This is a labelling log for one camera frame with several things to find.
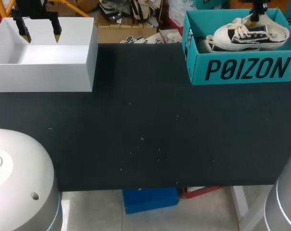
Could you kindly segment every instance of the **white tile floor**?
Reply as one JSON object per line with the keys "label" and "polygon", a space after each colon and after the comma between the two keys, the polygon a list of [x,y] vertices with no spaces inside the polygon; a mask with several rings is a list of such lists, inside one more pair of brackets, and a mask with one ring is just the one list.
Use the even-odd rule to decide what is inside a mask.
{"label": "white tile floor", "polygon": [[[245,187],[249,204],[259,192],[260,186]],[[62,231],[238,231],[229,188],[130,215],[125,213],[121,190],[65,192],[62,206]],[[260,222],[254,231],[266,230]]]}

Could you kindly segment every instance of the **shoelace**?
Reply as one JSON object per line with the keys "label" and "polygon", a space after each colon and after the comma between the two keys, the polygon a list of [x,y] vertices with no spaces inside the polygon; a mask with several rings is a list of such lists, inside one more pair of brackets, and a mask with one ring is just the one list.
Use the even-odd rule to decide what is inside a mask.
{"label": "shoelace", "polygon": [[236,38],[245,38],[245,37],[251,37],[251,35],[248,34],[249,30],[245,26],[245,24],[250,19],[250,15],[248,15],[245,18],[235,18],[232,23],[227,24],[227,29],[234,29],[234,35]]}

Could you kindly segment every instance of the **black tablecloth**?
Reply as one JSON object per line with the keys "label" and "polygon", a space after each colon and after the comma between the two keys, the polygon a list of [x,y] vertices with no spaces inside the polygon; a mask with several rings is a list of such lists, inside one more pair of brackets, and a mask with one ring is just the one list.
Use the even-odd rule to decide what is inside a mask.
{"label": "black tablecloth", "polygon": [[180,44],[100,45],[93,92],[0,93],[61,191],[272,184],[291,155],[291,82],[192,86]]}

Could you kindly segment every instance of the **table leg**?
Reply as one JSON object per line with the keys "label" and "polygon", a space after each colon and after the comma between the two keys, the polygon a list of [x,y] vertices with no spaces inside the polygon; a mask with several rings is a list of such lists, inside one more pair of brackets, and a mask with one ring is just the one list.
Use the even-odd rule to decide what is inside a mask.
{"label": "table leg", "polygon": [[264,217],[265,201],[271,187],[272,185],[268,185],[263,189],[250,209],[248,209],[243,187],[233,186],[231,188],[240,231],[252,231],[258,222]]}

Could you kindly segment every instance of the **yellow pole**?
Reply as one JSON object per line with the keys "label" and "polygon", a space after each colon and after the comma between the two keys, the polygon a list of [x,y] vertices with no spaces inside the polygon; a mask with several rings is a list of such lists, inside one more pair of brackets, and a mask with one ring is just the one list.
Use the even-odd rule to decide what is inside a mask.
{"label": "yellow pole", "polygon": [[77,13],[81,14],[83,17],[89,17],[89,15],[87,13],[84,13],[82,10],[80,10],[76,6],[70,4],[66,0],[48,0],[48,1],[59,1],[59,2],[63,3],[64,5],[68,6],[70,9],[72,9],[72,10],[76,11]]}
{"label": "yellow pole", "polygon": [[6,8],[6,14],[7,15],[10,15],[11,10],[12,10],[14,4],[15,4],[15,0],[10,0],[10,3],[8,4],[8,6]]}
{"label": "yellow pole", "polygon": [[0,0],[0,14],[1,14],[2,18],[7,18],[7,13],[6,13],[6,10],[4,8],[2,0]]}

